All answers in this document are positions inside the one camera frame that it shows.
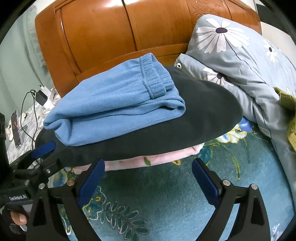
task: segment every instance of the orange wooden furniture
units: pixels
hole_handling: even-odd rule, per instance
[[[149,52],[172,65],[186,52],[203,14],[261,34],[258,14],[240,0],[56,0],[35,24],[54,85],[64,96],[82,80]]]

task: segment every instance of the pink fabric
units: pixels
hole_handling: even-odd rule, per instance
[[[177,161],[179,159],[196,155],[203,148],[204,143],[188,147],[178,151],[172,151],[164,154],[153,155],[153,156],[138,156],[134,158],[129,158],[125,160],[117,160],[117,161],[105,161],[105,171],[114,171],[114,170],[122,170],[122,169],[131,169],[138,167],[148,167],[155,166],[159,164],[164,164],[172,161]],[[87,170],[90,167],[89,165],[74,167],[74,173],[80,174],[81,172]]]

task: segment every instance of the button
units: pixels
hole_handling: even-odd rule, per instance
[[[182,69],[182,64],[181,64],[181,63],[177,63],[177,64],[176,64],[176,67],[177,67],[178,69]]]

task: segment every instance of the green knit fabric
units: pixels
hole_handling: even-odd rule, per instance
[[[296,151],[296,98],[282,91],[278,87],[274,87],[274,89],[276,93],[279,95],[279,101],[281,106],[293,112],[293,118],[288,126],[287,137],[290,144],[294,148],[294,151]]]

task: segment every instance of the bed sheet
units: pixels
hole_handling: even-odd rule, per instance
[[[147,168],[106,172],[83,212],[102,241],[196,240],[210,219],[210,206],[191,172],[200,157],[221,179],[258,185],[265,202],[271,241],[294,215],[288,181],[270,139],[243,118],[227,134],[206,142],[196,156]],[[57,173],[50,185],[75,179],[72,168]],[[77,240],[62,205],[69,239]],[[236,204],[220,240],[226,240],[238,210]]]

